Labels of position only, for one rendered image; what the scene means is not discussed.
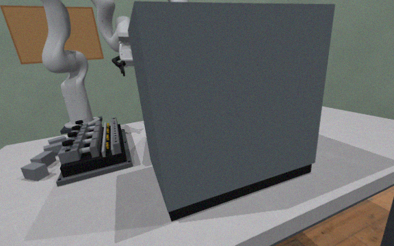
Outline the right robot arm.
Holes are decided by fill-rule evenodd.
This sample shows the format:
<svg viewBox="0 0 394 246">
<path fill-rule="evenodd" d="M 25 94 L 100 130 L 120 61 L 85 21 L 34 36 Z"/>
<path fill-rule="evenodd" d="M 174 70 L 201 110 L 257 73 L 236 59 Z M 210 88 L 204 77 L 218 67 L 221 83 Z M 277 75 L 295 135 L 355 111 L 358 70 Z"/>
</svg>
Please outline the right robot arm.
<svg viewBox="0 0 394 246">
<path fill-rule="evenodd" d="M 119 52 L 122 42 L 129 42 L 130 18 L 120 16 L 116 19 L 116 31 L 112 27 L 115 10 L 114 0 L 91 0 L 97 8 L 98 28 L 108 45 Z M 78 120 L 82 124 L 95 124 L 100 118 L 93 117 L 84 80 L 88 71 L 88 61 L 79 51 L 64 50 L 70 37 L 70 17 L 66 6 L 60 0 L 41 0 L 47 17 L 48 36 L 42 52 L 44 67 L 54 73 L 68 72 L 67 79 L 61 84 L 61 90 L 69 114 L 71 128 Z M 122 42 L 119 42 L 122 41 Z M 93 119 L 94 118 L 94 119 Z"/>
</svg>

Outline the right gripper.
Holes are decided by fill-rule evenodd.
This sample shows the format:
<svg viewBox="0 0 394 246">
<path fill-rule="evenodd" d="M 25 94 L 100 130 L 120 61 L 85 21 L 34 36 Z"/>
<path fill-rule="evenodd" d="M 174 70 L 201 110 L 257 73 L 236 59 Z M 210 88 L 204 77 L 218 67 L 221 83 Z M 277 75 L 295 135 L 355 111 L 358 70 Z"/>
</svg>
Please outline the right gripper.
<svg viewBox="0 0 394 246">
<path fill-rule="evenodd" d="M 111 60 L 120 68 L 121 74 L 125 76 L 124 67 L 134 67 L 130 42 L 122 42 L 119 46 L 119 56 Z M 121 62 L 117 62 L 118 60 Z"/>
</svg>

